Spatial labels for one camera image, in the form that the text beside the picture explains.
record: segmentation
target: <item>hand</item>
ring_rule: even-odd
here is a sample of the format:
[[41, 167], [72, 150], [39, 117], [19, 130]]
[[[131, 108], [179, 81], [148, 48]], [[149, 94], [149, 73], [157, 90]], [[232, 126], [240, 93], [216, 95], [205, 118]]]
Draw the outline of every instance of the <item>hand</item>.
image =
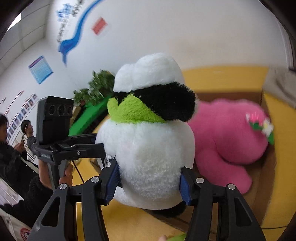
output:
[[25, 150], [24, 146], [25, 142], [21, 141], [19, 144], [15, 145], [15, 150], [18, 151], [19, 153], [22, 153]]
[[[43, 186], [51, 189], [52, 185], [51, 185], [49, 174], [48, 174], [47, 163], [39, 160], [38, 168], [39, 168], [40, 182], [42, 183]], [[69, 186], [72, 186], [72, 179], [73, 179], [72, 172], [73, 172], [73, 167], [71, 164], [69, 164], [65, 170], [65, 176], [60, 178], [59, 184], [66, 183]]]
[[167, 236], [163, 235], [158, 239], [158, 241], [167, 241], [167, 239]]

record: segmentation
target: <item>yellow surface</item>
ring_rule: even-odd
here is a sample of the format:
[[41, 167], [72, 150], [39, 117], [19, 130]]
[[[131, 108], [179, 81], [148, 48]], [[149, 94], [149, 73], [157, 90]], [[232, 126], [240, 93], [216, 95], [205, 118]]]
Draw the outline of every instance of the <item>yellow surface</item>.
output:
[[195, 92], [261, 92], [267, 67], [215, 66], [184, 70], [185, 83]]
[[285, 229], [286, 228], [264, 229], [263, 233], [267, 241], [277, 241]]
[[[87, 158], [81, 160], [78, 169], [84, 181], [98, 175]], [[82, 181], [75, 170], [73, 185], [79, 184], [82, 184]], [[108, 206], [101, 206], [101, 208], [110, 241], [157, 241], [162, 235], [173, 237], [182, 234], [181, 231], [159, 221], [143, 210], [122, 205], [115, 200], [112, 200]], [[77, 233], [78, 240], [84, 241], [81, 203], [77, 204]]]
[[276, 167], [272, 196], [262, 228], [288, 225], [296, 211], [296, 111], [264, 94], [275, 126]]

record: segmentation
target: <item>red sign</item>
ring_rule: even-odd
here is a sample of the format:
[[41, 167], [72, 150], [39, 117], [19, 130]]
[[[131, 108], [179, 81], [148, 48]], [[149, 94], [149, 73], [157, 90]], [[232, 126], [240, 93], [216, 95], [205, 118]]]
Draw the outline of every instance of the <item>red sign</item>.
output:
[[98, 35], [104, 27], [106, 27], [108, 24], [103, 18], [99, 18], [99, 20], [95, 23], [95, 25], [92, 27], [92, 30], [96, 35]]

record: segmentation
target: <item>white plush toy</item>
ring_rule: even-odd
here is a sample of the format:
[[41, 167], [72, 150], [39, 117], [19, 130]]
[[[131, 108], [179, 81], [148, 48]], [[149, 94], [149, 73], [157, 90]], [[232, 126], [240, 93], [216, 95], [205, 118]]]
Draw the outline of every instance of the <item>white plush toy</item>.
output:
[[172, 216], [182, 213], [181, 168], [192, 168], [195, 153], [185, 121], [197, 107], [195, 93], [184, 85], [175, 60], [157, 53], [122, 66], [114, 95], [108, 102], [110, 119], [96, 137], [119, 164], [122, 188], [114, 198], [143, 209], [170, 209]]

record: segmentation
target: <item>camera lens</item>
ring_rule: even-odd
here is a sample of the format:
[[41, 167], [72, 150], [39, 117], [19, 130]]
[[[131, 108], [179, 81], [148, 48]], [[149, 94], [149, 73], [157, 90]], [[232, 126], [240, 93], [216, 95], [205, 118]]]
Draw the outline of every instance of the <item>camera lens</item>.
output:
[[50, 115], [53, 115], [54, 114], [54, 111], [55, 111], [54, 105], [50, 106], [50, 108], [49, 108], [49, 114]]
[[69, 115], [69, 114], [71, 114], [71, 113], [72, 113], [72, 107], [69, 106], [68, 109], [67, 109], [67, 114]]
[[59, 109], [58, 109], [59, 115], [63, 115], [65, 113], [65, 106], [64, 105], [60, 105]]

